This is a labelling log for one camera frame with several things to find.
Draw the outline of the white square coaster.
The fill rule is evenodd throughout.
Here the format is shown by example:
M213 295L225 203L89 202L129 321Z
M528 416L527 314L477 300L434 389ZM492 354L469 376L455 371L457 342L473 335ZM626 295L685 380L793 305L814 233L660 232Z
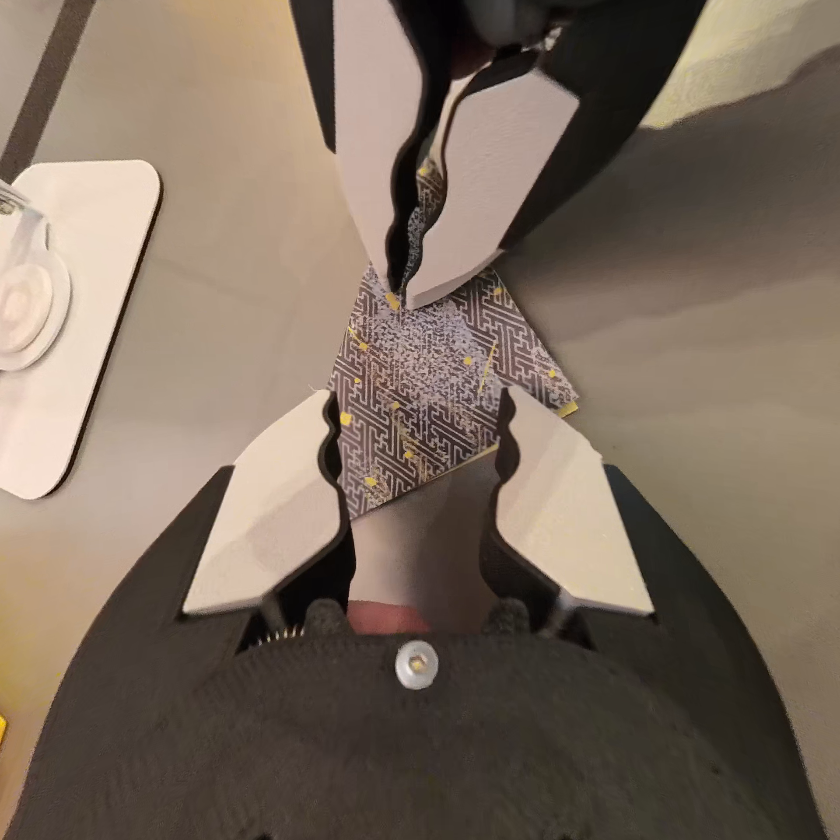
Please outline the white square coaster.
M51 494L76 457L162 185L140 160L33 164L9 185L47 217L49 248L71 279L49 351L23 371L1 371L1 487L31 501Z

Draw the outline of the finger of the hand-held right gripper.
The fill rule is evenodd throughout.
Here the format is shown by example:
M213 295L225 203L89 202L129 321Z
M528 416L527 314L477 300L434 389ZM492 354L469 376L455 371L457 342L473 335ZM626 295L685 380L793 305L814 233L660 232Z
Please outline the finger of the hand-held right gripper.
M478 71L451 108L440 163L445 196L423 234L405 305L446 297L504 249L518 211L578 109L578 98L540 66L538 49Z
M452 24L448 2L333 3L335 153L350 214L389 291L406 273L418 158L448 92Z

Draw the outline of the patterned grey origami paper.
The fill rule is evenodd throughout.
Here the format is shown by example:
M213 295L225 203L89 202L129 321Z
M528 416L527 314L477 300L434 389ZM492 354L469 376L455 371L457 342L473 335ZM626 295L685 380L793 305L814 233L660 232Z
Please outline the patterned grey origami paper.
M578 410L495 267L408 310L368 265L329 379L350 519L496 447L501 391L513 385L560 417Z

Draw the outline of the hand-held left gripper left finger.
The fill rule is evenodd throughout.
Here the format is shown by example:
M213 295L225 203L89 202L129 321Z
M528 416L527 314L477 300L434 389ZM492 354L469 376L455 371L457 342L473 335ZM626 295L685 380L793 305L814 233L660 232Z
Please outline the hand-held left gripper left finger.
M347 605L355 556L339 483L340 427L338 398L321 389L236 458L184 614L231 613L271 595L286 617L320 597Z

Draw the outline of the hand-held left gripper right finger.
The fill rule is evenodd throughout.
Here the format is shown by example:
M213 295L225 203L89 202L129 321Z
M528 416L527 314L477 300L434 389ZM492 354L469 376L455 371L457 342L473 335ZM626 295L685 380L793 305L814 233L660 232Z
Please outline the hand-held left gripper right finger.
M480 542L480 573L530 617L593 608L651 616L648 593L590 442L514 385L500 394L498 482Z

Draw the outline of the person's left hand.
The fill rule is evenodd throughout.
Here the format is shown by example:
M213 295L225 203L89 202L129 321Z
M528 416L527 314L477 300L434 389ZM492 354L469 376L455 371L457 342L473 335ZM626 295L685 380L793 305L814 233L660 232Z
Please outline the person's left hand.
M417 635L431 631L419 611L409 605L351 601L347 617L358 635Z

